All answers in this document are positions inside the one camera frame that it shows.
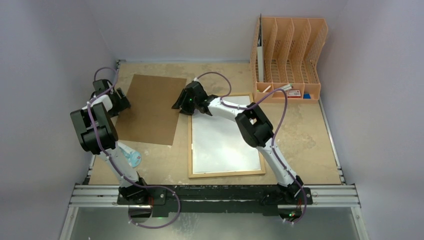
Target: wooden frame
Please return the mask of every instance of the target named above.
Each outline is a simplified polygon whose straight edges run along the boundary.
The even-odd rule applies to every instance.
[[[251,92],[232,93],[230,97],[234,96],[249,96],[250,101],[253,102]],[[212,173],[193,173],[193,135],[192,135],[192,116],[188,116],[188,178],[213,178],[213,177],[230,177],[230,176],[246,176],[246,175],[263,175],[265,171],[265,160],[262,154],[259,154],[260,170],[252,171],[229,171],[229,172],[212,172]]]

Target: wooden tabletop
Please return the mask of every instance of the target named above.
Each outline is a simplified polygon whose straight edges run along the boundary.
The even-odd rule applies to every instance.
[[[252,92],[252,74],[248,63],[123,63],[119,69],[117,88],[126,93],[134,74],[185,78],[187,83],[198,75],[217,71],[230,80],[233,93]],[[218,75],[201,78],[208,94],[223,95],[228,84]],[[278,125],[282,103],[261,103],[274,127]],[[141,164],[135,169],[149,185],[240,185],[276,184],[270,166],[265,163],[263,175],[188,178],[188,116],[180,114],[173,145],[122,141],[141,153]],[[305,184],[341,184],[336,161],[323,115],[318,103],[290,103],[284,122],[276,136],[284,157]],[[117,185],[109,166],[96,158],[89,181],[91,185]]]

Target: cardboard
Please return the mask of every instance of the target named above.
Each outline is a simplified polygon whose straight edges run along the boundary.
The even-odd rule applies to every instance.
[[[120,140],[172,145],[179,110],[171,109],[186,86],[185,78],[134,74],[126,97],[131,104],[119,114]]]

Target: white wall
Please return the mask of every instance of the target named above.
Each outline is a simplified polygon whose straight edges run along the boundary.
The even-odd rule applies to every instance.
[[[322,100],[371,239],[423,239],[424,3],[350,0],[319,60]]]
[[[136,61],[248,61],[257,17],[323,17],[347,0],[87,0],[107,45]]]
[[[58,239],[90,154],[70,112],[113,57],[83,0],[0,3],[0,239]]]

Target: small box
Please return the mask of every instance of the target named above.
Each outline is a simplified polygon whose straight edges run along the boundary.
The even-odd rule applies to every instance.
[[[288,98],[301,98],[302,94],[300,90],[288,90],[287,91]]]

